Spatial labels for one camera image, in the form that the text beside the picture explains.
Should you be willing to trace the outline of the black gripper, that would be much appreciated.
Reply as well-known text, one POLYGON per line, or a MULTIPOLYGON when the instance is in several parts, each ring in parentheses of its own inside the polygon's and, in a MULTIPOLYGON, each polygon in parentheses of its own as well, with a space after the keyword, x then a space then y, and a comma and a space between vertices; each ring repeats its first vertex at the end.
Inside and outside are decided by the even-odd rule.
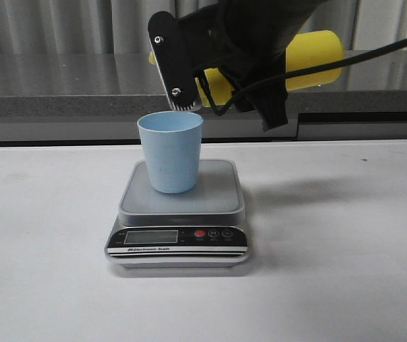
POLYGON ((197 79, 216 115, 231 107, 256 110, 264 130, 288 123, 283 74, 289 44, 287 3, 216 3, 179 19, 197 79), (216 68, 232 86, 230 98, 215 102, 204 71, 216 68))

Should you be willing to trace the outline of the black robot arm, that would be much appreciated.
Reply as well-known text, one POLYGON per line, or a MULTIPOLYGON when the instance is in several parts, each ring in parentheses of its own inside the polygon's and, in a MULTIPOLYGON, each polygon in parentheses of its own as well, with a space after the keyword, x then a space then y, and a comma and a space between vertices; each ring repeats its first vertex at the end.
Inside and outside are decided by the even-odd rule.
POLYGON ((231 106, 256 110, 264 130, 288 123, 286 48, 320 1, 218 1, 179 19, 197 78, 216 68, 234 88, 225 105, 204 84, 210 106, 224 115, 231 106))

